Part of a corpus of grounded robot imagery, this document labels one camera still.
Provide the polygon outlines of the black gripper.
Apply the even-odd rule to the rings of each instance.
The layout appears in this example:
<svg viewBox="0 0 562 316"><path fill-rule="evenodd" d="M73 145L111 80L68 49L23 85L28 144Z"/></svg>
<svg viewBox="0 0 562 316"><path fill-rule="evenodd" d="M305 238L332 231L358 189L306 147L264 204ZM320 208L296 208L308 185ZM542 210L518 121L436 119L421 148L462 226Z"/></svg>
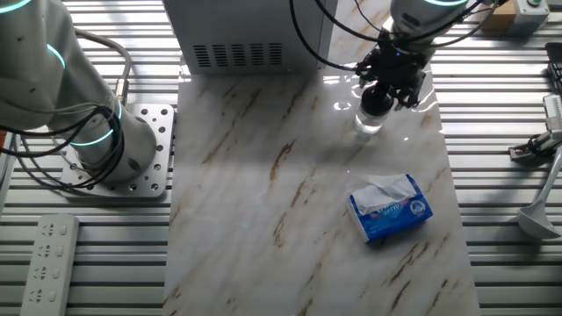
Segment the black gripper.
<svg viewBox="0 0 562 316"><path fill-rule="evenodd" d="M394 89L397 109L412 109L419 104L419 94L425 79L422 72L427 56L421 53L401 52L391 44L374 47L355 66L359 87L376 81L376 87Z"/></svg>

